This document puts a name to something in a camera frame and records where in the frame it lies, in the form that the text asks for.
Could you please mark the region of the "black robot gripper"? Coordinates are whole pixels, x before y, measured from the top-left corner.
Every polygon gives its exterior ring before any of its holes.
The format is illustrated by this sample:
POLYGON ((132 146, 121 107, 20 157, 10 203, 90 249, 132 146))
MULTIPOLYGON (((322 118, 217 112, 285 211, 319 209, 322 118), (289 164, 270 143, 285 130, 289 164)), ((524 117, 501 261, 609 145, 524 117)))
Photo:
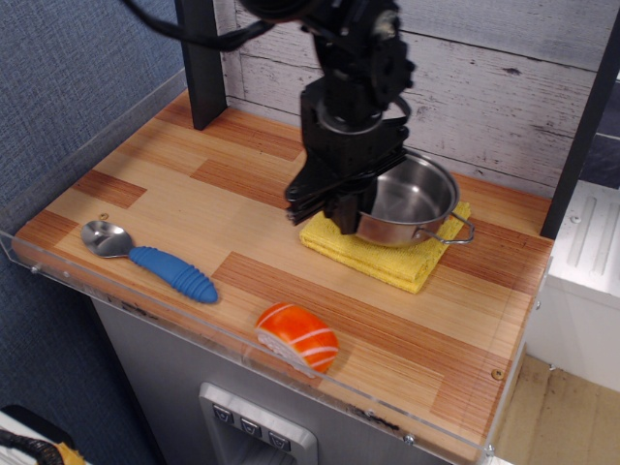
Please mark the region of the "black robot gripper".
POLYGON ((341 234, 357 232, 361 213, 372 209, 379 175, 405 160, 403 143, 409 136, 406 123, 410 107, 401 97, 395 105, 403 115, 383 118, 383 112, 367 103, 362 120, 355 123, 332 113, 328 99, 335 98, 338 109, 354 104, 354 91, 340 95, 342 88, 331 86, 322 77, 302 91, 301 130, 306 160, 285 191, 287 214, 296 225, 323 212, 341 234))

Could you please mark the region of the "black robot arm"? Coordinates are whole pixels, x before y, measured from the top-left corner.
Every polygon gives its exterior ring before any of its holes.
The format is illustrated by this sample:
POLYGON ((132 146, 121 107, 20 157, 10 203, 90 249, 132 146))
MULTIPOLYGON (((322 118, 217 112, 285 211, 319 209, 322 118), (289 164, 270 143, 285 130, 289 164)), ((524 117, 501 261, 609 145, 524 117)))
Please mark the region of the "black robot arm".
POLYGON ((411 110, 403 92, 415 64, 400 37, 393 1, 246 1, 272 24, 297 21, 309 32, 323 71, 300 94, 306 161, 286 190, 299 224, 318 212, 342 234, 357 231, 379 175, 405 158, 411 110))

